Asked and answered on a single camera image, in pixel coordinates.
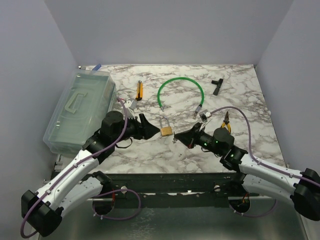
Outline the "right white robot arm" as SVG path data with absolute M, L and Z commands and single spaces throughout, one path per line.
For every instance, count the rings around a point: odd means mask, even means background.
M 217 128 L 210 135 L 199 122 L 190 130 L 174 134 L 174 138 L 189 149 L 200 146 L 220 156 L 226 169 L 240 173 L 241 178 L 230 183 L 234 195 L 245 192 L 265 195 L 286 202 L 309 220 L 319 221 L 320 176 L 315 170 L 290 169 L 250 156 L 234 144 L 235 139 L 227 129 Z

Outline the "brass padlock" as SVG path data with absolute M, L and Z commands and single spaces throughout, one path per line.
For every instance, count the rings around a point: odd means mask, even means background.
M 170 125 L 169 119 L 166 116 L 162 116 L 159 120 L 160 132 L 163 137 L 173 135 L 173 130 Z

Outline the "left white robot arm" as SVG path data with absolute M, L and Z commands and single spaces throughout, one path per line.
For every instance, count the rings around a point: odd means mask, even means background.
M 80 181 L 115 151 L 118 142 L 130 138 L 148 140 L 159 132 L 142 113 L 129 118 L 126 113 L 108 112 L 101 127 L 87 139 L 69 165 L 37 191 L 27 190 L 22 195 L 22 225 L 29 223 L 37 234 L 47 237 L 71 209 L 97 195 L 107 197 L 111 185 L 102 173 L 89 177 L 84 183 Z

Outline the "green cable lock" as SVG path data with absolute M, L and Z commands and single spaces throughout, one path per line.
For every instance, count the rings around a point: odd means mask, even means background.
M 197 112 L 199 113 L 200 110 L 202 109 L 202 106 L 203 106 L 204 101 L 205 101 L 205 93 L 204 93 L 201 85 L 200 85 L 197 81 L 195 81 L 195 80 L 193 80 L 193 79 L 191 79 L 191 78 L 182 77 L 182 76 L 171 78 L 171 79 L 167 80 L 166 82 L 164 82 L 164 83 L 160 86 L 160 88 L 159 88 L 158 91 L 157 91 L 157 103 L 158 103 L 158 105 L 159 105 L 159 108 L 161 109 L 162 112 L 165 111 L 164 106 L 162 105 L 162 102 L 161 102 L 161 92 L 162 92 L 163 88 L 164 88 L 166 85 L 168 85 L 169 83 L 174 82 L 174 81 L 178 81 L 178 80 L 183 80 L 183 81 L 191 82 L 191 83 L 195 84 L 195 85 L 198 87 L 198 89 L 200 90 L 201 100 L 200 100 L 199 105 L 198 105 L 198 106 L 196 107 L 196 109 L 195 109 L 195 111 L 197 111 Z

